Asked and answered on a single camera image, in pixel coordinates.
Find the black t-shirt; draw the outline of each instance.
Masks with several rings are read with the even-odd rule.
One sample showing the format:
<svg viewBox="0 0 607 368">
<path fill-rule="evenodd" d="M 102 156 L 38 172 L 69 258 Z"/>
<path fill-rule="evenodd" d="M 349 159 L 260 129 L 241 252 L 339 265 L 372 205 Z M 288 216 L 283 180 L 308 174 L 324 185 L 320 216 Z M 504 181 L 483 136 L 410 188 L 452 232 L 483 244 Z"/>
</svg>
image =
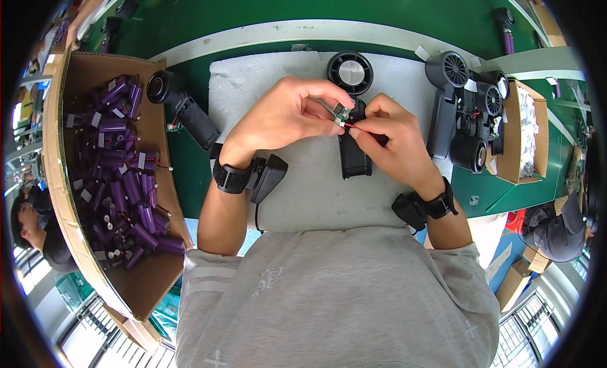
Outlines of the black t-shirt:
<svg viewBox="0 0 607 368">
<path fill-rule="evenodd" d="M 46 238 L 42 247 L 42 255 L 49 262 L 50 267 L 61 273 L 78 271 L 78 266 L 67 248 L 57 221 L 51 220 L 44 231 L 46 231 Z"/>
</svg>

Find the fingernail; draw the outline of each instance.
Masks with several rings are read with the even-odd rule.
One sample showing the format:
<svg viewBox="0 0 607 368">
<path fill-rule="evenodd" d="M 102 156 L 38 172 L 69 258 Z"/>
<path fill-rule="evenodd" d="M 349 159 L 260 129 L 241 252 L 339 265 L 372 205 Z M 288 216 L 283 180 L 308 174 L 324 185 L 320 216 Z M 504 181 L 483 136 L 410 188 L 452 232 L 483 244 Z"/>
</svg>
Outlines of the fingernail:
<svg viewBox="0 0 607 368">
<path fill-rule="evenodd" d="M 360 133 L 360 131 L 355 128 L 351 128 L 348 132 L 350 133 L 350 136 L 352 136 L 352 138 L 354 140 L 356 140 L 356 138 L 358 137 L 358 134 Z"/>
</svg>

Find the white packing material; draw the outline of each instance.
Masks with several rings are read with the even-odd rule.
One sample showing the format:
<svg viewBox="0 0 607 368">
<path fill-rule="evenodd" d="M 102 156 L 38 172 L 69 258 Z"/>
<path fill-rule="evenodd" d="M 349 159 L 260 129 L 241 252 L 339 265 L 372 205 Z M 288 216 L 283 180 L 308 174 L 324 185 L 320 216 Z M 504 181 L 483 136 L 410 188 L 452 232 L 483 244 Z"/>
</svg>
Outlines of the white packing material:
<svg viewBox="0 0 607 368">
<path fill-rule="evenodd" d="M 535 118 L 534 99 L 528 91 L 518 88 L 521 111 L 521 169 L 519 177 L 532 177 L 535 158 L 535 134 L 540 132 Z"/>
</svg>

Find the black hair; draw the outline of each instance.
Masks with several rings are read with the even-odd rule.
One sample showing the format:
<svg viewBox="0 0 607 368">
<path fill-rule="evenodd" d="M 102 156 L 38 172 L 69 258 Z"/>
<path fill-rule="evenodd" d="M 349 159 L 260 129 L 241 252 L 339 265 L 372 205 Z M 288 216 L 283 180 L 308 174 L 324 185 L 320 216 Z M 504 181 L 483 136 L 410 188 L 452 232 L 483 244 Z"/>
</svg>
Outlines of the black hair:
<svg viewBox="0 0 607 368">
<path fill-rule="evenodd" d="M 18 196 L 13 202 L 13 206 L 10 209 L 10 228 L 13 232 L 13 240 L 15 245 L 24 250 L 32 248 L 32 245 L 21 236 L 21 230 L 23 230 L 23 224 L 19 221 L 19 212 L 21 208 L 26 204 L 26 200 L 23 196 Z"/>
</svg>

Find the hand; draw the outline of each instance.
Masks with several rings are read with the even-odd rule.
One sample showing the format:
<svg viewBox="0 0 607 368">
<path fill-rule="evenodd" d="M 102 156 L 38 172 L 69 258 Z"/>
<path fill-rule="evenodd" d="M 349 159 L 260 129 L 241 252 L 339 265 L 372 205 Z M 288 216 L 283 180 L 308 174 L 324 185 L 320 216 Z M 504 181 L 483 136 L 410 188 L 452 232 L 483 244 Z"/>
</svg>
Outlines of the hand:
<svg viewBox="0 0 607 368">
<path fill-rule="evenodd" d="M 405 183 L 428 201 L 445 191 L 443 178 L 430 160 L 417 118 L 385 95 L 378 94 L 365 110 L 366 119 L 357 121 L 350 135 L 386 175 Z M 386 135 L 382 147 L 369 132 Z"/>
<path fill-rule="evenodd" d="M 68 48 L 72 41 L 72 51 L 76 51 L 80 47 L 78 39 L 76 38 L 77 33 L 78 27 L 74 27 L 73 23 L 67 27 L 67 35 L 65 36 L 65 48 Z"/>
<path fill-rule="evenodd" d="M 277 150 L 304 137 L 343 134 L 331 121 L 333 114 L 313 98 L 331 108 L 338 102 L 354 107 L 348 93 L 329 81 L 281 78 L 232 129 L 220 163 L 246 168 L 257 150 Z"/>
</svg>

